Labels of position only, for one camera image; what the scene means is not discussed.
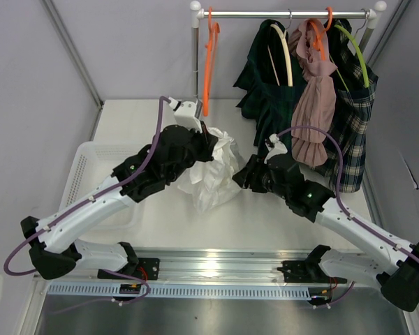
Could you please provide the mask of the white cloth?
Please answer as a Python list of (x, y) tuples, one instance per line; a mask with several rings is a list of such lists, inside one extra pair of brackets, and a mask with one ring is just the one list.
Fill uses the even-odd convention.
[(179, 190), (192, 196), (193, 205), (200, 214), (232, 200), (240, 192), (233, 176), (245, 164), (233, 137), (214, 127), (209, 128), (209, 133), (218, 139), (213, 160), (195, 163), (177, 182)]

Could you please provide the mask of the green plaid skirt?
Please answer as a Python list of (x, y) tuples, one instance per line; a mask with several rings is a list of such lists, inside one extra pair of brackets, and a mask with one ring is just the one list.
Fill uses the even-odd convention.
[[(265, 141), (271, 134), (278, 134), (291, 127), (294, 109), (307, 85), (302, 69), (293, 55), (293, 87), (287, 85), (281, 41), (268, 23), (265, 20), (260, 24), (247, 55), (247, 62), (233, 85), (246, 91), (237, 107), (241, 109), (245, 119), (256, 122), (253, 145), (260, 156), (266, 155)], [(272, 51), (280, 86), (274, 80), (267, 46)]]

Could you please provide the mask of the orange plastic hanger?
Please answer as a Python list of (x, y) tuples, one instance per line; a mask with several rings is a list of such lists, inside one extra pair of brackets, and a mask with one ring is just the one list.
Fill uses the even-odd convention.
[(220, 34), (220, 26), (218, 22), (212, 20), (212, 7), (208, 10), (208, 41), (205, 45), (207, 50), (205, 60), (205, 72), (204, 72), (204, 83), (203, 83), (203, 116), (207, 117), (209, 114), (209, 100), (210, 91), (212, 86), (212, 76), (216, 63), (216, 50)]

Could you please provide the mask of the cream hanger with metal hook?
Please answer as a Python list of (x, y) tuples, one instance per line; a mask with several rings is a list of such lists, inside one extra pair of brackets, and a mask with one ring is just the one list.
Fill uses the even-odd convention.
[[(288, 46), (288, 27), (283, 26), (282, 24), (278, 23), (276, 20), (267, 19), (269, 22), (268, 25), (275, 30), (276, 34), (281, 41), (281, 48), (284, 55), (284, 65), (286, 67), (286, 77), (287, 77), (287, 85), (289, 87), (293, 87), (293, 69), (292, 69), (292, 61), (291, 61), (291, 53), (289, 51)], [(274, 58), (272, 56), (272, 51), (270, 46), (267, 46), (268, 57), (270, 60), (270, 65), (272, 67), (272, 71), (274, 74), (274, 80), (278, 86), (280, 86), (279, 76), (277, 73), (277, 68), (275, 66)]]

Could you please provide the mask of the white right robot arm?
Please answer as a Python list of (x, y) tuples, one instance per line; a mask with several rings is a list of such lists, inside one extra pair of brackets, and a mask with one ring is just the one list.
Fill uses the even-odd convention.
[(272, 193), (296, 215), (342, 236), (366, 254), (365, 258), (319, 246), (316, 258), (305, 264), (315, 282), (326, 276), (345, 278), (375, 288), (397, 308), (413, 312), (419, 305), (419, 242), (399, 238), (363, 220), (346, 208), (329, 188), (304, 178), (288, 154), (269, 159), (251, 156), (233, 181), (254, 193)]

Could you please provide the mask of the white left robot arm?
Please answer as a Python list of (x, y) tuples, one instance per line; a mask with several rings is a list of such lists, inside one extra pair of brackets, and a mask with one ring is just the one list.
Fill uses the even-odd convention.
[(74, 269), (93, 269), (102, 279), (132, 278), (139, 259), (128, 242), (113, 245), (80, 240), (105, 219), (163, 191), (197, 162), (210, 162), (218, 138), (207, 128), (165, 127), (137, 154), (129, 156), (95, 191), (49, 218), (22, 220), (29, 256), (47, 280)]

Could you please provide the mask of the pink pleated skirt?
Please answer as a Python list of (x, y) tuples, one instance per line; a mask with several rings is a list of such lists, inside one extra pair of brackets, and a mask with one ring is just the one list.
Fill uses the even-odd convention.
[[(319, 20), (315, 19), (315, 23), (320, 31), (324, 29)], [(337, 69), (329, 58), (326, 34), (323, 36), (325, 61), (313, 48), (314, 40), (315, 32), (306, 20), (294, 30), (288, 41), (289, 51), (297, 59), (307, 83), (291, 121), (292, 127), (305, 127), (291, 131), (292, 155), (296, 161), (311, 168), (324, 164), (328, 159), (323, 142), (335, 112), (336, 93), (331, 74)]]

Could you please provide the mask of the navy beige plaid skirt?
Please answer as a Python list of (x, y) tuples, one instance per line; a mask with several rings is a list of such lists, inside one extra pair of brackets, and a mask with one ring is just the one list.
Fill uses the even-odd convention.
[(328, 155), (326, 162), (314, 170), (329, 179), (330, 187), (341, 193), (354, 193), (360, 190), (366, 159), (366, 132), (372, 116), (376, 97), (377, 81), (357, 91), (342, 89), (334, 82), (336, 93), (335, 113), (328, 133), (341, 149), (343, 165), (339, 165), (339, 154), (335, 145), (325, 139), (324, 146)]

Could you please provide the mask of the orange hanger holding pink skirt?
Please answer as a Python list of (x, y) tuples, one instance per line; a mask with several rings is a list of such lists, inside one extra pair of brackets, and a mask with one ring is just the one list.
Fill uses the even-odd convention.
[(330, 29), (330, 27), (332, 25), (332, 20), (333, 20), (333, 9), (332, 9), (332, 7), (328, 6), (326, 8), (326, 11), (328, 12), (328, 24), (322, 31), (320, 31), (318, 29), (318, 26), (315, 23), (315, 19), (309, 19), (309, 23), (310, 23), (310, 25), (312, 26), (312, 28), (315, 32), (315, 40), (313, 42), (313, 48), (315, 48), (317, 51), (320, 52), (322, 61), (326, 60), (326, 53), (325, 53), (324, 44), (323, 44), (323, 36)]

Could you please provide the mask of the lime green hanger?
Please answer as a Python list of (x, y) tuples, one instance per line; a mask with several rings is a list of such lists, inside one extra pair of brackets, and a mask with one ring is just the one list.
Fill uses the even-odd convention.
[(328, 30), (330, 60), (337, 66), (334, 79), (348, 92), (370, 88), (377, 76), (366, 64), (348, 20), (334, 20)]

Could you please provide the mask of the white plastic basket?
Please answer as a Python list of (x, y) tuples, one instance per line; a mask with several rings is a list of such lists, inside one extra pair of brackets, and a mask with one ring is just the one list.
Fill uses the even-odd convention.
[[(96, 192), (96, 187), (112, 173), (113, 168), (122, 163), (129, 156), (137, 154), (143, 144), (134, 142), (100, 143), (84, 142), (75, 154), (68, 175), (60, 209), (73, 204), (90, 192)], [(111, 215), (93, 231), (123, 230), (141, 224), (145, 204), (133, 203), (130, 207)]]

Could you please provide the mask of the white metal clothes rack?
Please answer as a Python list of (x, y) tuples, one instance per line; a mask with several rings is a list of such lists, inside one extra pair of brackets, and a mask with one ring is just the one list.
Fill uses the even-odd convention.
[[(328, 10), (275, 10), (275, 11), (246, 11), (246, 10), (205, 10), (199, 1), (192, 1), (189, 5), (191, 11), (191, 92), (194, 98), (198, 98), (203, 85), (199, 84), (199, 38), (200, 22), (210, 19), (288, 19), (291, 22), (297, 19), (329, 17)], [(364, 32), (358, 47), (361, 52), (365, 51), (371, 36), (378, 26), (381, 16), (387, 9), (385, 1), (376, 1), (372, 8), (361, 10), (332, 12), (333, 18), (345, 18), (349, 20), (364, 20)]]

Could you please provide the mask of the aluminium mounting rail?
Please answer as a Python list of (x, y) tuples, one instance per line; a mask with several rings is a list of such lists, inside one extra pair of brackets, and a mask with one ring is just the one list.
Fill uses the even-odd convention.
[(62, 278), (127, 280), (149, 283), (216, 285), (314, 284), (329, 282), (316, 267), (315, 251), (229, 251), (138, 249), (120, 246), (109, 253), (88, 246), (59, 255), (43, 252), (34, 259), (38, 276), (48, 281)]

